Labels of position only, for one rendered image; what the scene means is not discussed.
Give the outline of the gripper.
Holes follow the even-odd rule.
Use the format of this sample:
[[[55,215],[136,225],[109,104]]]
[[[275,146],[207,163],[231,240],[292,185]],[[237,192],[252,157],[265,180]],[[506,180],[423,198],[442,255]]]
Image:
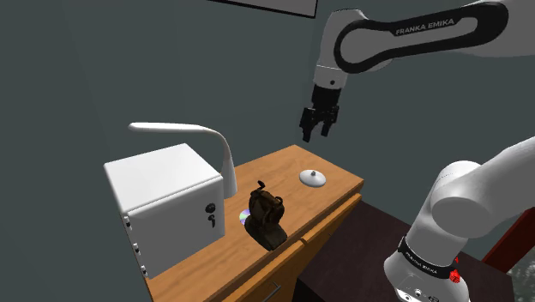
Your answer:
[[[310,141],[311,132],[319,122],[322,122],[321,135],[328,136],[330,128],[337,122],[340,93],[340,89],[314,86],[311,97],[312,107],[304,108],[299,122],[305,142]]]

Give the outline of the wooden desk with drawers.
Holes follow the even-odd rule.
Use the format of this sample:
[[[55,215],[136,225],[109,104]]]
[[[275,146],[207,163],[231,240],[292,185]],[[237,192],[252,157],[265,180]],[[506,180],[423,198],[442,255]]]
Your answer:
[[[303,170],[327,179],[319,188],[299,180]],[[364,181],[291,145],[236,169],[237,194],[225,201],[225,237],[147,281],[153,302],[292,302],[297,277],[361,200]],[[261,180],[283,199],[287,241],[267,251],[238,216]]]

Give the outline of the white round lid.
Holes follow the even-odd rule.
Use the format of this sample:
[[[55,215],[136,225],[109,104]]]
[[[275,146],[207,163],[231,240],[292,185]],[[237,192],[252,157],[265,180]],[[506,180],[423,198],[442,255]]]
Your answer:
[[[299,173],[299,180],[309,187],[319,188],[326,182],[326,177],[317,170],[303,170]]]

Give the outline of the white desk lamp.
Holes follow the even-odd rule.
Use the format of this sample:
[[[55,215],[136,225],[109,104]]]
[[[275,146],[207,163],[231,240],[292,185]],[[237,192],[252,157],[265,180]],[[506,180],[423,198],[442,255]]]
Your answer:
[[[223,149],[221,176],[223,178],[224,198],[231,198],[237,193],[237,179],[230,146],[225,137],[216,130],[198,124],[134,122],[128,129],[149,133],[208,133],[219,138]]]

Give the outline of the dark brown figure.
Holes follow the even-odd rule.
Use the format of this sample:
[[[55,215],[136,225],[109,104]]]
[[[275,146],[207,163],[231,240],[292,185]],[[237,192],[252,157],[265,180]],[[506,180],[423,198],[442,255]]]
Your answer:
[[[250,192],[249,216],[244,222],[248,235],[267,251],[274,251],[287,240],[280,226],[285,213],[283,199],[264,190],[265,184],[258,180],[259,187]]]

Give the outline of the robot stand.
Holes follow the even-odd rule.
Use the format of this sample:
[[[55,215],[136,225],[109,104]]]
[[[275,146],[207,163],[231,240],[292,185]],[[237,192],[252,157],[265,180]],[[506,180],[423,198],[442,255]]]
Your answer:
[[[400,302],[383,263],[410,226],[359,202],[297,279],[292,302]],[[514,302],[511,277],[459,254],[471,302]]]

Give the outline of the white safe box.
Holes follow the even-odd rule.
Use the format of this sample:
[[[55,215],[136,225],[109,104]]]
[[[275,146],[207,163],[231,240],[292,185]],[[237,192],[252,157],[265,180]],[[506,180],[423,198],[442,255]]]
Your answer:
[[[104,164],[144,276],[225,236],[223,178],[183,143]]]

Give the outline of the red furniture piece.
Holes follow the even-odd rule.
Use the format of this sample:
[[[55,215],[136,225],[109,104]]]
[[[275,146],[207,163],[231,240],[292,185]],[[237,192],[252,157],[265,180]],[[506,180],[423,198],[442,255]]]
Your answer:
[[[503,234],[482,262],[507,273],[535,246],[535,207],[524,211]]]

